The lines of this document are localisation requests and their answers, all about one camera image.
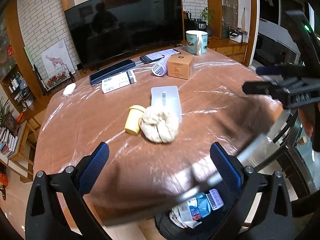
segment teal mug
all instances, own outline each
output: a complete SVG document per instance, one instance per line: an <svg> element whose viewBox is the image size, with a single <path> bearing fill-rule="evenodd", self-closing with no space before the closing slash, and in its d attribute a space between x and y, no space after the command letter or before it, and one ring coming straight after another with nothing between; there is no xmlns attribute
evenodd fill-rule
<svg viewBox="0 0 320 240"><path fill-rule="evenodd" d="M204 54L207 52L208 34L202 31L186 31L187 52L191 54Z"/></svg>

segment blue gripper pad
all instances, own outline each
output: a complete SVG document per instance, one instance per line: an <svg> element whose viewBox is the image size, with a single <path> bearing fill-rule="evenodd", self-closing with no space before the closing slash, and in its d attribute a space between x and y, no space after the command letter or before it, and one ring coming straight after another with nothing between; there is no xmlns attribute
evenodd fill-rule
<svg viewBox="0 0 320 240"><path fill-rule="evenodd" d="M91 154L90 158L89 163L78 178L78 192L81 196L90 193L100 172L109 159L108 144L101 142Z"/></svg>
<svg viewBox="0 0 320 240"><path fill-rule="evenodd" d="M241 171L243 165L235 156L228 155L218 142L211 145L210 157L229 192L239 196L244 180Z"/></svg>

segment plastic wrapper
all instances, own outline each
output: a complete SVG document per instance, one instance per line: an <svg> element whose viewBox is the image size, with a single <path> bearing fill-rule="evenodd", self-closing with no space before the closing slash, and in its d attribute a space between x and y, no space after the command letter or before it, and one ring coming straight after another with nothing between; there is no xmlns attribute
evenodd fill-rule
<svg viewBox="0 0 320 240"><path fill-rule="evenodd" d="M35 172L51 174L75 166L101 141L108 143L109 160L89 194L102 220L185 192L192 187L191 168L197 180L205 180L216 171L209 156L213 142L237 155L259 133L268 132L282 109L270 97L246 96L243 82L260 78L210 49L195 55L189 80L157 77L151 65L133 60L135 84L103 94L101 84L91 86L85 77L76 82L72 95L55 94L36 148ZM126 133L129 107L150 106L152 87L172 85L179 88L182 107L175 141L155 144L142 132Z"/></svg>

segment screw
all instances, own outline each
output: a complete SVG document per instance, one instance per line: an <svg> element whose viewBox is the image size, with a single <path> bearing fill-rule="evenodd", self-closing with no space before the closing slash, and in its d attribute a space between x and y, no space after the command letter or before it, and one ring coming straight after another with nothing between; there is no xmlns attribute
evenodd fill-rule
<svg viewBox="0 0 320 240"><path fill-rule="evenodd" d="M44 172L43 171L38 171L37 172L37 177L41 178L43 176Z"/></svg>
<svg viewBox="0 0 320 240"><path fill-rule="evenodd" d="M74 166L68 166L66 167L66 173L71 173L73 172L74 169L75 169Z"/></svg>
<svg viewBox="0 0 320 240"><path fill-rule="evenodd" d="M251 166L246 166L245 171L251 174L254 172L254 169Z"/></svg>
<svg viewBox="0 0 320 240"><path fill-rule="evenodd" d="M279 172L279 171L275 171L275 175L276 175L278 178L281 178L281 177L282 177L282 173Z"/></svg>

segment black tv screen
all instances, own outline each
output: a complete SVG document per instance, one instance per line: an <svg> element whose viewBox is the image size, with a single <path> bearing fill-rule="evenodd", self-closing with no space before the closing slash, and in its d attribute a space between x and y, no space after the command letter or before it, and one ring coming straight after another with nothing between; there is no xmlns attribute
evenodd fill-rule
<svg viewBox="0 0 320 240"><path fill-rule="evenodd" d="M89 0L65 11L83 67L181 41L181 0Z"/></svg>

